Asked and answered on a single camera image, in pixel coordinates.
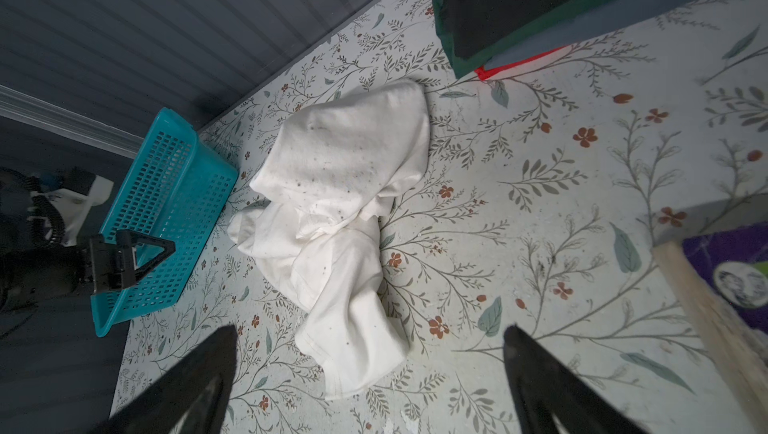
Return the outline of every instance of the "floral patterned surface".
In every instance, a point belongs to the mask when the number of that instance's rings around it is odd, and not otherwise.
[[[202,134],[242,174],[178,303],[131,321],[113,409],[235,324],[225,432],[518,432],[499,349],[517,323],[652,432],[750,432],[649,248],[765,217],[767,12],[699,0],[482,82],[453,77],[431,0],[381,1]],[[380,219],[380,295],[412,349],[325,402],[302,313],[224,229],[264,202],[248,182],[287,116],[402,77],[432,144]]]

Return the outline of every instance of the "white cloth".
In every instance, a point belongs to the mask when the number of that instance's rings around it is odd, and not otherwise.
[[[368,389],[406,358],[398,321],[376,294],[377,216],[424,175],[428,142],[415,82],[305,108],[285,121],[250,184],[272,202],[230,222],[237,248],[309,313],[296,346],[323,368],[328,400]]]

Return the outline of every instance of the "circular sticker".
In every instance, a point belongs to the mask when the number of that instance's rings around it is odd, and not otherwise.
[[[757,309],[768,304],[768,280],[750,264],[728,261],[713,272],[717,289],[732,304]]]

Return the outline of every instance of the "basket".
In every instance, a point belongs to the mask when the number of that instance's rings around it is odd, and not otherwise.
[[[200,142],[188,122],[170,109],[159,112],[101,233],[114,244],[118,229],[136,230],[174,241],[176,252],[135,286],[91,296],[97,336],[179,299],[236,179],[235,168]],[[159,251],[137,247],[137,265]]]

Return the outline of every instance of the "green cloth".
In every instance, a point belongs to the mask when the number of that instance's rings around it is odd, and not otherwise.
[[[491,57],[503,53],[522,40],[534,36],[551,26],[555,26],[559,22],[575,18],[582,12],[587,12],[592,8],[602,6],[609,1],[610,0],[570,0],[534,21],[529,22],[525,26],[520,27],[516,31],[513,31],[508,36],[502,38],[493,45],[486,47],[470,58],[460,58],[454,55],[453,35],[445,30],[443,21],[439,15],[442,11],[443,0],[432,0],[432,4],[435,10],[435,30],[437,36],[440,38],[442,48],[446,52],[448,61],[451,63],[456,79],[458,79],[473,72],[476,68],[483,66]]]

